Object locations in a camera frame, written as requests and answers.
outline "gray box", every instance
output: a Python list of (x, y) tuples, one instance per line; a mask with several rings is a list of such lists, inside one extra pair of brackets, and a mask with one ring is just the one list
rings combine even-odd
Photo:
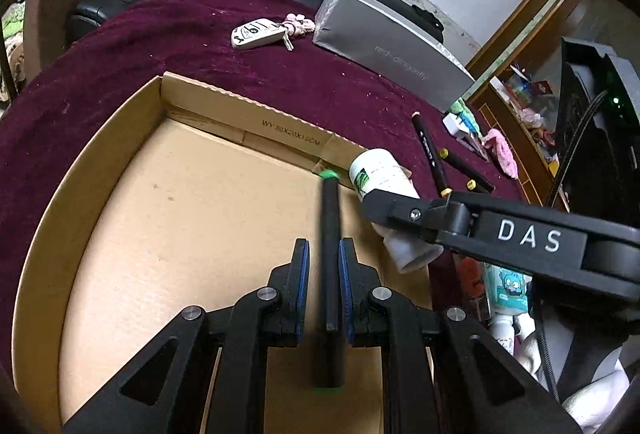
[(314, 43), (386, 77), (440, 111), (474, 83), (441, 43), (376, 0), (324, 0)]

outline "white plastic bottle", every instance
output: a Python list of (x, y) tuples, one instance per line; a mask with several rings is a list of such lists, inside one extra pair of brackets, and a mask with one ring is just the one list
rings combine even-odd
[(489, 332), (513, 356), (513, 338), (516, 334), (513, 329), (513, 316), (496, 313), (489, 319)]
[[(370, 149), (358, 156), (349, 169), (353, 188), (362, 201), (373, 189), (395, 192), (411, 198), (419, 198), (414, 184), (386, 149)], [(408, 273), (426, 266), (436, 259), (443, 248), (426, 243), (418, 237), (390, 230), (372, 223), (374, 230), (384, 237), (383, 243), (400, 273)]]

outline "silver bolt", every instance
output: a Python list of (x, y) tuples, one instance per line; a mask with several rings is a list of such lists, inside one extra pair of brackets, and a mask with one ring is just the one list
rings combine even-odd
[(258, 290), (258, 299), (260, 300), (271, 300), (275, 299), (278, 291), (270, 286), (265, 286), (264, 288), (260, 288)]
[(449, 308), (447, 310), (447, 317), (453, 322), (462, 322), (466, 318), (466, 313), (461, 308)]
[(386, 300), (392, 295), (391, 290), (385, 286), (378, 286), (377, 288), (374, 288), (372, 294), (378, 300)]
[(182, 315), (182, 318), (185, 320), (195, 320), (201, 313), (202, 309), (200, 306), (187, 306), (181, 311), (180, 315)]

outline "cardboard box wall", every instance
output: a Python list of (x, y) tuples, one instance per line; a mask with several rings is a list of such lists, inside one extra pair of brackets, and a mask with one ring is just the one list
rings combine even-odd
[[(305, 335), (271, 349), (265, 432), (382, 430), (378, 349), (348, 350), (346, 387), (312, 385), (320, 179), (364, 149), (334, 133), (170, 73), (101, 127), (56, 190), (20, 279), (12, 355), (18, 393), (50, 433), (187, 305), (233, 305), (310, 241)], [(428, 306), (425, 271), (401, 276), (341, 187), (361, 263)]]

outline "purple tablecloth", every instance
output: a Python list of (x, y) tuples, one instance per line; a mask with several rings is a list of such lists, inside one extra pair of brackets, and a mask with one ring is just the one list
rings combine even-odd
[[(104, 121), (155, 75), (175, 72), (320, 125), (364, 147), (382, 147), (414, 173), (423, 197), (433, 180), (410, 120), (419, 110), (439, 147), (485, 172), (495, 195), (521, 199), (517, 182), (447, 135), (442, 115), (398, 85), (322, 50), (307, 36), (288, 52), (274, 44), (238, 52), (231, 30), (257, 18), (314, 12), (290, 0), (147, 0), (76, 42), (36, 77), (0, 121), (0, 362), (10, 368), (11, 324), (20, 271), (31, 238), (68, 167)], [(452, 187), (466, 178), (448, 169)], [(439, 284), (451, 270), (443, 255), (432, 270), (434, 300), (455, 299)]]

